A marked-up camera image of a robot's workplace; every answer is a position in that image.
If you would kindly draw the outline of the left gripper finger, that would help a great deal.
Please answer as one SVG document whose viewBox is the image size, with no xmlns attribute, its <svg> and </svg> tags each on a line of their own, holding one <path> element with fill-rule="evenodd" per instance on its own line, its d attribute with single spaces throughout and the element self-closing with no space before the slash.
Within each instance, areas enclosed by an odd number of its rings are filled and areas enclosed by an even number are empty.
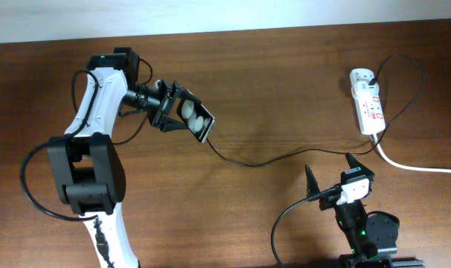
<svg viewBox="0 0 451 268">
<path fill-rule="evenodd" d="M 193 103 L 201 104 L 202 101 L 197 98 L 192 92 L 190 92 L 188 89 L 180 86 L 179 87 L 179 94 L 178 98 L 186 101 L 192 101 Z"/>
<path fill-rule="evenodd" d="M 162 115 L 159 120 L 159 129 L 163 132 L 170 132 L 175 130 L 186 130 L 188 128 L 187 125 L 182 123 L 181 121 L 177 121 L 172 119 L 166 115 Z"/>
</svg>

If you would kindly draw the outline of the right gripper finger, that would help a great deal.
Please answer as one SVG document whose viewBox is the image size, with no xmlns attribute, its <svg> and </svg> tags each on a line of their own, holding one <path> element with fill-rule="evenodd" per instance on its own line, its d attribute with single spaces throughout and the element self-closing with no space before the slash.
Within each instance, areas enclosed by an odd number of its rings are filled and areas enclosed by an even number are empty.
<svg viewBox="0 0 451 268">
<path fill-rule="evenodd" d="M 348 165 L 351 169 L 353 168 L 360 168 L 365 173 L 369 173 L 369 169 L 364 166 L 362 163 L 360 163 L 351 153 L 346 153 L 345 158 L 348 162 Z"/>
<path fill-rule="evenodd" d="M 309 165 L 305 165 L 305 175 L 307 179 L 307 200 L 313 201 L 321 191 Z"/>
</svg>

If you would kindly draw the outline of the black smartphone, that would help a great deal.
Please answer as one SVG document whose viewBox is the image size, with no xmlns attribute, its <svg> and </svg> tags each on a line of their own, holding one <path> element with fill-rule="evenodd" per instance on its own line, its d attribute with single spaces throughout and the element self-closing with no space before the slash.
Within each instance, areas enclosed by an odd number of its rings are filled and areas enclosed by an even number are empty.
<svg viewBox="0 0 451 268">
<path fill-rule="evenodd" d="M 215 117 L 201 103 L 194 103 L 192 100 L 181 100 L 176 113 L 196 140 L 205 143 L 215 123 Z"/>
</svg>

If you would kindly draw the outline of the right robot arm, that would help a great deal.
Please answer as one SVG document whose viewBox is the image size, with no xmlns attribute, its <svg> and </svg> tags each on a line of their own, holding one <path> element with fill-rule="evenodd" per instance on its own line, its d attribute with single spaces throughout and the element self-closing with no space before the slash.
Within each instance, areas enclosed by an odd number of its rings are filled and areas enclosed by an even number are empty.
<svg viewBox="0 0 451 268">
<path fill-rule="evenodd" d="M 310 166 L 305 167 L 307 199 L 319 202 L 322 211 L 332 208 L 338 227 L 344 233 L 351 253 L 340 255 L 340 267 L 423 267 L 416 258 L 394 259 L 400 220 L 384 211 L 365 210 L 362 199 L 371 192 L 375 173 L 345 154 L 349 169 L 341 172 L 340 182 L 326 190 L 320 190 Z"/>
</svg>

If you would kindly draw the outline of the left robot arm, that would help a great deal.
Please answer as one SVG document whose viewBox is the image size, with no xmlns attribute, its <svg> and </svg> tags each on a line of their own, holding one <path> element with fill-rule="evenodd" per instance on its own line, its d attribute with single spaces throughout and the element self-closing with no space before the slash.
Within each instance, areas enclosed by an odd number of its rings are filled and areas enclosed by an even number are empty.
<svg viewBox="0 0 451 268">
<path fill-rule="evenodd" d="M 48 142 L 48 158 L 62 203 L 71 220 L 87 228 L 102 267 L 139 267 L 122 214 L 126 175 L 112 141 L 123 105 L 146 113 L 161 132 L 189 130 L 203 143 L 215 117 L 177 82 L 138 82 L 141 58 L 131 48 L 96 54 L 86 65 L 88 86 L 76 117 L 60 137 Z"/>
</svg>

